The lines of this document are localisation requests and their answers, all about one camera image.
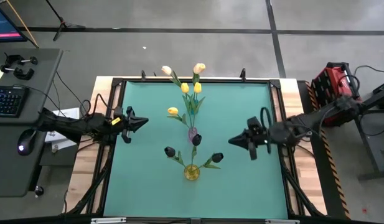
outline concrete floor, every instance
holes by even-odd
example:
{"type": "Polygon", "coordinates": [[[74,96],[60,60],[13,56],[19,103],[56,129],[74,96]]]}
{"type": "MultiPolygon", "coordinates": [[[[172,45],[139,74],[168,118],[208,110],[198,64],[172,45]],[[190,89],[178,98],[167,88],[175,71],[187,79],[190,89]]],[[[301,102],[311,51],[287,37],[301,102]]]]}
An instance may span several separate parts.
{"type": "MultiPolygon", "coordinates": [[[[11,2],[28,26],[59,24],[43,0],[11,2]]],[[[67,21],[91,28],[271,28],[265,0],[52,0],[52,4],[67,21]]],[[[271,5],[279,30],[384,30],[384,0],[272,0],[271,5]]],[[[20,24],[6,3],[1,7],[20,24]]],[[[98,75],[139,75],[142,69],[161,74],[162,65],[170,65],[179,75],[190,75],[193,65],[203,62],[207,65],[203,75],[208,77],[237,77],[243,67],[249,77],[279,77],[271,34],[67,32],[56,42],[52,32],[33,35],[40,47],[65,51],[59,72],[81,99],[91,97],[98,75]]],[[[278,39],[287,78],[311,80],[327,62],[349,62],[351,70],[359,65],[384,70],[384,35],[278,35],[278,39]]],[[[365,68],[357,76],[361,95],[384,82],[384,74],[365,68]]],[[[62,107],[78,106],[71,93],[59,81],[56,84],[62,107]]],[[[53,89],[50,95],[56,99],[53,89]]],[[[53,109],[49,102],[47,107],[53,109]]],[[[357,180],[372,167],[355,125],[327,132],[351,217],[384,223],[384,179],[357,180]],[[354,138],[346,140],[345,134],[354,138]]],[[[68,170],[53,167],[42,176],[50,193],[41,198],[0,198],[0,219],[60,213],[68,170]]]]}

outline computer mouse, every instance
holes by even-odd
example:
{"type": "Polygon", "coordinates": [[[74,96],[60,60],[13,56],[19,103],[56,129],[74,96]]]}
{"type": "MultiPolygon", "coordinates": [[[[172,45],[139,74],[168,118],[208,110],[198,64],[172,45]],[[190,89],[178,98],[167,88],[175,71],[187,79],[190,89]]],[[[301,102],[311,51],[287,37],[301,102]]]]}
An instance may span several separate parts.
{"type": "Polygon", "coordinates": [[[17,141],[17,153],[21,156],[28,156],[32,152],[34,148],[35,134],[37,134],[37,131],[33,129],[23,131],[17,141]]]}

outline green mat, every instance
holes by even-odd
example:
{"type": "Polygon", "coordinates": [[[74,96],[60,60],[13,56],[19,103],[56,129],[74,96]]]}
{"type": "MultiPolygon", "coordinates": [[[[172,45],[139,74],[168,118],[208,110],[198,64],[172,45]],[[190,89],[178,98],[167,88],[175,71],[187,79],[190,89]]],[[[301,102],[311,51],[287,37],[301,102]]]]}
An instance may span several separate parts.
{"type": "Polygon", "coordinates": [[[288,217],[277,147],[269,155],[266,146],[260,146],[258,159],[251,161],[247,150],[228,144],[247,127],[248,118],[259,119],[262,106],[271,110],[268,86],[203,83],[199,98],[203,96],[195,121],[202,143],[194,164],[203,164],[214,152],[224,158],[215,164],[222,169],[202,168],[199,179],[189,181],[184,167],[164,153],[171,146],[182,152],[185,165],[190,164],[187,127],[166,117],[172,106],[181,116],[186,113],[182,92],[172,83],[127,82],[123,108],[132,106],[136,116],[149,122],[130,135],[131,144],[118,136],[105,216],[288,217]]]}

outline monitor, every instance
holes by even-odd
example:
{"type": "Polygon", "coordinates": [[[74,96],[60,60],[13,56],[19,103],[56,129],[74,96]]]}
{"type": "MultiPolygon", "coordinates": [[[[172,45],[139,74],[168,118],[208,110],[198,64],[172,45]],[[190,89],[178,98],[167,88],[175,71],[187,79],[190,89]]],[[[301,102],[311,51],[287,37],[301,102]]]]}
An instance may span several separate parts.
{"type": "Polygon", "coordinates": [[[27,41],[22,32],[0,9],[0,42],[20,42],[27,41]]]}

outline wooden board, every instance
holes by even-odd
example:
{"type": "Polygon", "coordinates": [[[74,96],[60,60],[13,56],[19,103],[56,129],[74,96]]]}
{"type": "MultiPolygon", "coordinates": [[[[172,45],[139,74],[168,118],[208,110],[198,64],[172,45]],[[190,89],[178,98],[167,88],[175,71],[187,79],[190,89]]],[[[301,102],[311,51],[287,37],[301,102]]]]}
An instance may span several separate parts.
{"type": "MultiPolygon", "coordinates": [[[[98,93],[102,95],[102,97],[105,99],[106,102],[108,101],[110,90],[111,90],[111,82],[113,78],[120,78],[120,77],[97,77],[96,78],[95,86],[92,93],[92,99],[91,99],[92,105],[94,105],[95,97],[96,97],[96,94],[98,93]]],[[[160,78],[169,78],[169,77],[149,77],[149,78],[160,79],[160,78]]],[[[297,81],[295,79],[280,79],[280,82],[281,82],[281,90],[283,95],[284,106],[286,110],[286,116],[289,117],[289,116],[303,113],[304,111],[303,111],[301,99],[299,96],[297,81]]],[[[114,105],[117,105],[118,92],[119,92],[119,88],[116,90],[114,105]]],[[[277,99],[276,92],[273,92],[273,93],[274,93],[274,98],[277,99]]],[[[279,104],[277,100],[275,100],[275,108],[276,108],[276,114],[277,114],[276,117],[280,118],[281,116],[279,113],[279,104]]],[[[98,100],[98,103],[97,103],[96,112],[103,113],[103,114],[106,113],[106,106],[102,103],[100,99],[98,100]]],[[[80,147],[83,147],[89,143],[91,142],[83,142],[80,144],[80,147]]],[[[300,145],[312,152],[312,146],[309,142],[301,142],[300,145]]],[[[107,152],[108,152],[108,148],[105,149],[105,153],[102,160],[102,166],[106,161],[107,152]]],[[[91,185],[97,154],[98,154],[98,144],[89,146],[77,154],[72,178],[68,186],[68,193],[66,197],[68,210],[71,210],[78,203],[78,201],[83,197],[83,195],[91,185]]],[[[319,175],[317,174],[315,159],[310,154],[308,154],[307,152],[303,151],[298,147],[296,148],[296,152],[294,153],[294,158],[296,160],[299,183],[302,190],[308,196],[309,200],[311,200],[311,202],[316,206],[316,208],[320,212],[326,214],[322,188],[319,181],[319,175]]],[[[293,210],[295,213],[297,213],[296,196],[291,186],[289,186],[289,189],[291,194],[293,210]]],[[[98,207],[100,193],[101,193],[101,186],[96,191],[93,212],[95,212],[98,207]]]]}

